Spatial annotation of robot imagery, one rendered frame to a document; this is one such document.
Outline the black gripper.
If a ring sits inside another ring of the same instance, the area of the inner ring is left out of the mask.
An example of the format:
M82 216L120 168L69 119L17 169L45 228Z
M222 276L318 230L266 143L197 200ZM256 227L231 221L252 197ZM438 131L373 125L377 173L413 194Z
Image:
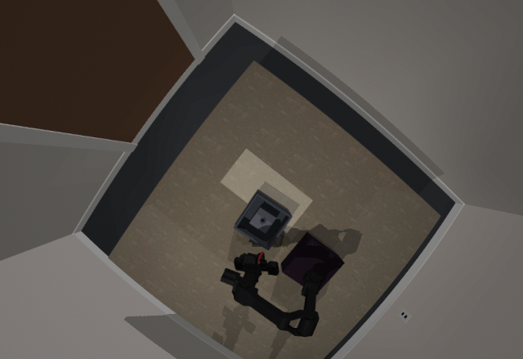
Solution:
M257 282L258 282L259 276L262 275L262 271L268 271L268 274L272 275L272 276L279 275L278 262L268 262L267 263L267 261L265 260L265 254L263 254L261 256L261 259L259 259L259 260L260 260L260 263L257 264L259 266L259 268L256 271L254 271L254 273L250 273L249 270L245 270L244 275L247 273L254 275L257 278ZM239 257L235 257L234 263L235 263L236 271L243 271L242 270L243 264L242 264L242 262L239 261Z

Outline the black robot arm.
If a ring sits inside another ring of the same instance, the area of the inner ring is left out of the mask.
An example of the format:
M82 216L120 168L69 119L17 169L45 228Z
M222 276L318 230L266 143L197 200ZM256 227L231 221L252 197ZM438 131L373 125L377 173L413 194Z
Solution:
M259 268L257 260L256 254L249 253L239 256L239 261L243 264L242 270L249 270L250 273L254 273ZM236 302L242 306L255 309L267 320L276 324L279 330L289 331L294 336L310 337L314 334L319 321L319 313L315 311L315 299L316 295L319 294L324 278L312 269L309 269L303 278L305 281L302 288L302 296L305 296L304 310L290 313L281 311L257 293L258 289L255 287L257 278L252 274L247 273L242 277L239 272L226 268L222 274L221 282L234 286L232 294ZM289 323L296 319L300 319L300 321L297 328L293 328Z

